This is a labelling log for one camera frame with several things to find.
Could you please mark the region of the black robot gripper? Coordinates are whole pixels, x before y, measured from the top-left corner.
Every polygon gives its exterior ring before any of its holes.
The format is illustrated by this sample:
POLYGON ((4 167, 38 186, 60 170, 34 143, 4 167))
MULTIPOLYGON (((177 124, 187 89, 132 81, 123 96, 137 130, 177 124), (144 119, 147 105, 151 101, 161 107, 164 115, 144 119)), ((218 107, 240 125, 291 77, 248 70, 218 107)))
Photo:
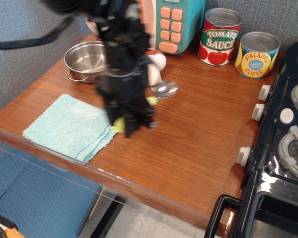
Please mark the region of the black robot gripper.
POLYGON ((117 75, 109 70, 95 80, 96 91, 103 98, 111 125, 119 117, 125 119, 125 135, 130 138, 140 125, 153 128, 154 108, 147 102, 145 90, 149 86, 145 70, 117 75))

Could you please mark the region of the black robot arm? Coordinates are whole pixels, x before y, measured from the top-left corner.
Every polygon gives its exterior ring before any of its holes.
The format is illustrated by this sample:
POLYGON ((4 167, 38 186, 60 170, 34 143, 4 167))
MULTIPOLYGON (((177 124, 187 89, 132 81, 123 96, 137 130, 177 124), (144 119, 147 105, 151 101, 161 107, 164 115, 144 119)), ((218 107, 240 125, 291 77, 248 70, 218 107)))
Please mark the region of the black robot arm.
POLYGON ((152 127, 155 110, 145 97, 150 36, 141 23, 139 4, 135 0, 46 0, 44 4, 58 14, 79 15, 96 23, 106 53, 106 69, 95 80, 96 91, 110 123, 123 119, 127 137, 140 126, 152 127))

